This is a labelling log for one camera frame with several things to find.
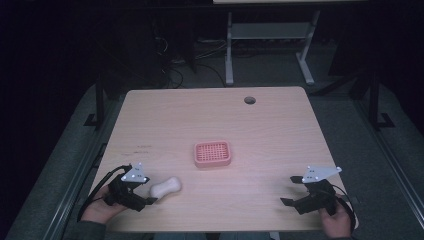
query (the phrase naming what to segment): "dark background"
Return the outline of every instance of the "dark background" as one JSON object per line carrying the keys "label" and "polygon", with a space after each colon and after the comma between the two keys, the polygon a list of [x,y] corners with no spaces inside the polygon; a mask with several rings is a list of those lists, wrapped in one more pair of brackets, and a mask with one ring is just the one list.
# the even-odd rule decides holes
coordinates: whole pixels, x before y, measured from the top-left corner
{"label": "dark background", "polygon": [[[104,7],[96,1],[0,0],[0,238],[13,223],[78,101],[97,78],[104,80],[111,98],[129,88],[163,85],[160,69],[167,59],[159,59],[153,51],[151,20],[156,15],[103,12],[98,6]],[[423,12],[422,1],[374,0],[359,15],[349,9],[353,15],[336,24],[332,15],[340,19],[341,13],[327,11],[321,16],[315,39],[340,41],[338,57],[342,61],[334,65],[339,74],[348,74],[364,63],[377,66],[382,83],[396,94],[422,133]],[[219,20],[222,13],[166,16],[160,29],[170,46],[176,51],[183,49],[179,50],[187,57],[190,44],[181,45],[198,35],[225,34],[221,29],[226,22]],[[124,64],[111,56],[118,56]]]}

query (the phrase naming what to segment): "metal stand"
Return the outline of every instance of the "metal stand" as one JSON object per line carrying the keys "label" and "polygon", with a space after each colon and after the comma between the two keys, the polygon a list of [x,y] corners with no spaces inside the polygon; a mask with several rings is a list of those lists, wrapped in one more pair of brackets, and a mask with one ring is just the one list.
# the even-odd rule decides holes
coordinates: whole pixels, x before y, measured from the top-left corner
{"label": "metal stand", "polygon": [[320,11],[315,11],[311,22],[297,23],[232,23],[228,13],[227,55],[225,57],[226,84],[234,84],[233,63],[231,60],[232,39],[305,39],[301,52],[296,53],[306,84],[313,85],[314,79],[306,63],[306,56],[314,36]]}
{"label": "metal stand", "polygon": [[90,114],[84,123],[84,126],[95,126],[96,130],[100,128],[104,120],[104,103],[103,103],[103,85],[100,76],[96,80],[96,114]]}

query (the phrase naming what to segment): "table leg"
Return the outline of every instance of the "table leg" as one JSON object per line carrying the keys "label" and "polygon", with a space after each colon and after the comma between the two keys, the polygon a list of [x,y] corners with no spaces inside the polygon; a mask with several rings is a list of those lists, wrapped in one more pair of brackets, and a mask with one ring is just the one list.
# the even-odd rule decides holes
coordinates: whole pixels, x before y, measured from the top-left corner
{"label": "table leg", "polygon": [[306,84],[313,85],[314,79],[312,78],[312,74],[309,71],[308,64],[306,63],[306,55],[308,54],[309,47],[312,42],[312,38],[314,36],[315,28],[318,22],[320,11],[315,11],[312,21],[309,25],[308,32],[306,33],[305,38],[305,46],[303,47],[301,52],[296,53],[297,61],[299,63],[300,69],[302,70],[303,76],[305,78]]}
{"label": "table leg", "polygon": [[234,84],[233,62],[231,60],[231,17],[231,12],[229,12],[227,25],[227,55],[225,56],[225,82],[228,86],[232,86]]}

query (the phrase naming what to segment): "metal frame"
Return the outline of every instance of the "metal frame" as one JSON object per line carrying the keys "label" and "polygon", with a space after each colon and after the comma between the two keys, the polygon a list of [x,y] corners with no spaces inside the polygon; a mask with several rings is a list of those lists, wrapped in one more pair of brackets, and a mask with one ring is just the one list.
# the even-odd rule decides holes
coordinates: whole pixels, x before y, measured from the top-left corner
{"label": "metal frame", "polygon": [[298,23],[233,23],[232,13],[228,13],[227,54],[225,56],[226,84],[234,84],[233,62],[231,57],[232,39],[305,39],[301,52],[296,53],[306,84],[313,85],[314,79],[306,63],[320,11],[314,12],[311,22]]}

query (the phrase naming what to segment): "white object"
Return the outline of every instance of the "white object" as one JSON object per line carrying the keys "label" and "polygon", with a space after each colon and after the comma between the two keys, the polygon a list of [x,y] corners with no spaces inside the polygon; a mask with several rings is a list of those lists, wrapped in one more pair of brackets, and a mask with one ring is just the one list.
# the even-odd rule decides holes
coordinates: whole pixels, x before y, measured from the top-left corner
{"label": "white object", "polygon": [[147,181],[146,176],[144,176],[143,167],[141,163],[137,166],[133,166],[131,170],[129,170],[124,176],[122,176],[121,180],[123,182],[141,182],[145,183]]}
{"label": "white object", "polygon": [[180,191],[181,187],[181,181],[177,177],[171,177],[165,182],[151,186],[150,196],[159,200],[165,195],[168,195],[169,193]]}
{"label": "white object", "polygon": [[342,169],[340,167],[308,166],[308,170],[306,170],[305,175],[303,175],[302,182],[303,183],[319,182],[341,171]]}

